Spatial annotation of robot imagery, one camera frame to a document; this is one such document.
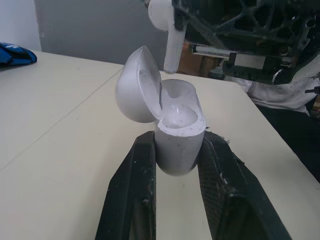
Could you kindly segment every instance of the gray wall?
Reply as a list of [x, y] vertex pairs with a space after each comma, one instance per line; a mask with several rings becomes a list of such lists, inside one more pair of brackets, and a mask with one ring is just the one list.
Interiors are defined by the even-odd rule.
[[141, 0], [35, 0], [43, 52], [124, 64], [146, 45], [163, 69], [166, 32]]

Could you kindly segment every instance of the white table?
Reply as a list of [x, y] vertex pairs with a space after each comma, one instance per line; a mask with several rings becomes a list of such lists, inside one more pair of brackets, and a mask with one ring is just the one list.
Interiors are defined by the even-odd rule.
[[[93, 240], [111, 177], [153, 125], [118, 110], [122, 65], [36, 54], [0, 71], [0, 239]], [[194, 84], [207, 126], [257, 176], [292, 239], [319, 239], [320, 184], [240, 86], [168, 78]], [[197, 169], [156, 174], [157, 240], [211, 239]]]

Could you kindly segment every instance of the white earbud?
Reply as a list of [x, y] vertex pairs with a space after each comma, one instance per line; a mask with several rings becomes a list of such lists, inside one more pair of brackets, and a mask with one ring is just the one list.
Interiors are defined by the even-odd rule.
[[148, 14], [152, 24], [157, 29], [168, 31], [163, 68], [168, 73], [176, 73], [179, 67], [187, 26], [184, 26], [183, 31], [176, 30], [172, 0], [151, 0], [148, 6]]

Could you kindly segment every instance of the open case lid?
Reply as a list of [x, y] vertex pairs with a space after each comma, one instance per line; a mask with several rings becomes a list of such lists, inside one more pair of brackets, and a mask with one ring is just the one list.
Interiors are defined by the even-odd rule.
[[162, 117], [161, 76], [146, 46], [130, 55], [115, 88], [121, 112], [138, 123], [152, 123]]

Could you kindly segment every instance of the charging case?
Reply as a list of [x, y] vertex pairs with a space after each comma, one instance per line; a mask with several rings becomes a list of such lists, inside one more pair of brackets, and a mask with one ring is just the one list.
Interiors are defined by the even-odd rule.
[[181, 176], [197, 164], [206, 129], [195, 87], [183, 80], [161, 80], [146, 46], [128, 58], [115, 89], [121, 112], [138, 123], [155, 124], [156, 162], [167, 174]]

